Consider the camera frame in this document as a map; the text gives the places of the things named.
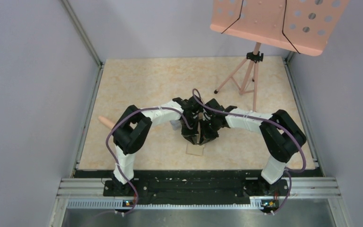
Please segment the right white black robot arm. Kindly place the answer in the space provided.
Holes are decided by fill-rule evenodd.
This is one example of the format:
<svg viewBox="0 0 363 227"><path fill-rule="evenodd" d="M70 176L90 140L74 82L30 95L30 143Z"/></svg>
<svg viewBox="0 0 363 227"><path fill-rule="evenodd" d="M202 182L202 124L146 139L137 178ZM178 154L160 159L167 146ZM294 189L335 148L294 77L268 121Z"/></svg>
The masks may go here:
<svg viewBox="0 0 363 227"><path fill-rule="evenodd" d="M295 123L285 110L277 110L275 113L258 113L246 111L235 106L229 106L224 110L202 104L208 113L210 120L217 119L217 123L211 123L217 127L244 129L262 135L270 157L261 171L262 179L258 182L259 191L264 195L271 195L277 189L277 181L286 170L287 163L295 153L300 153L302 167L295 170L301 173L306 168L306 158L302 146L307 138L300 127Z"/></svg>

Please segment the clear acrylic card box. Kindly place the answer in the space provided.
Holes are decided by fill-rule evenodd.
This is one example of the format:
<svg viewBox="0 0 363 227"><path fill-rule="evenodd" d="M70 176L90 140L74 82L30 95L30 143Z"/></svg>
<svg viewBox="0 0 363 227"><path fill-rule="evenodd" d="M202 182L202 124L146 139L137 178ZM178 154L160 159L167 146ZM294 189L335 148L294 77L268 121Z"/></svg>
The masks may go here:
<svg viewBox="0 0 363 227"><path fill-rule="evenodd" d="M179 120L170 121L170 124L174 131L180 131L182 129L182 123Z"/></svg>

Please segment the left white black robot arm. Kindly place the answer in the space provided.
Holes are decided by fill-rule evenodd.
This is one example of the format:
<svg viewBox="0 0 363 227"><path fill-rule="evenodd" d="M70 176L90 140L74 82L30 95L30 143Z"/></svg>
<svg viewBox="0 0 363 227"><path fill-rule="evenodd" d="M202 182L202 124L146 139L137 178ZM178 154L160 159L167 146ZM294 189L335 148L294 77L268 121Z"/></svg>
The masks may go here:
<svg viewBox="0 0 363 227"><path fill-rule="evenodd" d="M177 97L163 105L143 109L130 105L112 128L117 164L113 172L115 190L120 195L131 193L135 154L144 145L151 128L176 121L181 124L184 139L199 145L199 114L202 111L203 107L193 97Z"/></svg>

